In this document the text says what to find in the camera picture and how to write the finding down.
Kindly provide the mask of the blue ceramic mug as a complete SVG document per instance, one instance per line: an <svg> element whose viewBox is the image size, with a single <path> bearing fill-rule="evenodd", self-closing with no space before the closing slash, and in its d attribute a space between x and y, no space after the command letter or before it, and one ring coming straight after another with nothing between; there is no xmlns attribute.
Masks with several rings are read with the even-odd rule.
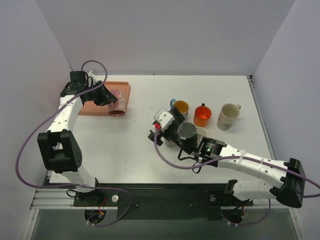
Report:
<svg viewBox="0 0 320 240"><path fill-rule="evenodd" d="M189 112L189 105L187 102L183 100L176 100L176 99L171 99L170 100L170 107L176 107L179 112L184 115L185 117L188 115Z"/></svg>

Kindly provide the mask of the orange ceramic mug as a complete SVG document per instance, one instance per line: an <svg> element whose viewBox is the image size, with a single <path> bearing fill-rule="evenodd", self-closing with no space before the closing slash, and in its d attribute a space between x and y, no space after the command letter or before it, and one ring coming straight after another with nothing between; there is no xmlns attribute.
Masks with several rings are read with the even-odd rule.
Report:
<svg viewBox="0 0 320 240"><path fill-rule="evenodd" d="M206 127L212 117L212 111L204 103L198 106L194 111L193 123L197 127Z"/></svg>

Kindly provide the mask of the yellow ceramic mug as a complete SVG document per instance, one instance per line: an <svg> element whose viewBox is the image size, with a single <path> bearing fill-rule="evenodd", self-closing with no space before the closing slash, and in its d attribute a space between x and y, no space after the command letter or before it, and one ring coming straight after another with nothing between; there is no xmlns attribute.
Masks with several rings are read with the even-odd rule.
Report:
<svg viewBox="0 0 320 240"><path fill-rule="evenodd" d="M172 140L164 139L164 144L168 148L174 148L176 146L176 144Z"/></svg>

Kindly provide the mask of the cream coral-pattern mug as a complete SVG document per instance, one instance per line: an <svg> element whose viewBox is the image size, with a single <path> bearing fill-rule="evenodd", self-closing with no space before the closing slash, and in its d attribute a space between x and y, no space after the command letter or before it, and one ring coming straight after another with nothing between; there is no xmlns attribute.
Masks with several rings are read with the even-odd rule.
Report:
<svg viewBox="0 0 320 240"><path fill-rule="evenodd" d="M218 119L217 127L221 131L227 131L239 117L242 106L239 104L226 103L222 106Z"/></svg>

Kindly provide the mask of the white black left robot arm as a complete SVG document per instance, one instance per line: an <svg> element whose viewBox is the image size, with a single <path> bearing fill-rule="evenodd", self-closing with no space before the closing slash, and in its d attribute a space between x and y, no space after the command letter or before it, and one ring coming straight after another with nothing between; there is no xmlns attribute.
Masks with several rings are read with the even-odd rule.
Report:
<svg viewBox="0 0 320 240"><path fill-rule="evenodd" d="M103 193L97 190L96 179L82 165L83 155L73 129L85 102L96 106L114 104L118 98L96 79L94 71L71 71L70 82L60 94L59 113L46 132L39 133L37 142L45 168L66 177L78 192L86 193L85 200L99 205Z"/></svg>

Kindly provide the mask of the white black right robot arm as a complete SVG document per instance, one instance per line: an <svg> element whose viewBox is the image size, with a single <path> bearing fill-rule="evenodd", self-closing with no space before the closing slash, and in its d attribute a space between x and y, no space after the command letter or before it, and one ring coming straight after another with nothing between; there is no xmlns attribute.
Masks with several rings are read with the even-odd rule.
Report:
<svg viewBox="0 0 320 240"><path fill-rule="evenodd" d="M305 189L305 172L299 160L273 160L237 149L223 141L197 133L193 123L186 122L176 107L159 110L152 123L154 130L148 138L155 147L164 140L175 143L188 159L196 162L195 168L209 165L235 170L255 177L254 181L229 180L223 192L230 205L238 201L275 199L287 207L302 207Z"/></svg>

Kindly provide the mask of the pink ceramic mug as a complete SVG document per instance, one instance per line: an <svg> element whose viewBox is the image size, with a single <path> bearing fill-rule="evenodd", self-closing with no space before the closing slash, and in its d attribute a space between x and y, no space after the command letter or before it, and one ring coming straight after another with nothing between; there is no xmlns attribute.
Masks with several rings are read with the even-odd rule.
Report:
<svg viewBox="0 0 320 240"><path fill-rule="evenodd" d="M114 89L111 93L117 98L116 102L108 105L108 115L112 117L122 117L126 114L126 97L123 90Z"/></svg>

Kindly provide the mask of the beige speckled ceramic mug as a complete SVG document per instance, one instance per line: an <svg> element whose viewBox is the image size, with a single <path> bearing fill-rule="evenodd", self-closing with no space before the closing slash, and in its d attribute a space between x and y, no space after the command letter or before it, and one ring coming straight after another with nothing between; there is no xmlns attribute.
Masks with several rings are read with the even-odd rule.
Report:
<svg viewBox="0 0 320 240"><path fill-rule="evenodd" d="M198 134L198 135L201 135L201 136L203 136L203 137L207 137L208 136L208 132L207 132L207 130L206 129L204 129L203 127L196 127L196 133Z"/></svg>

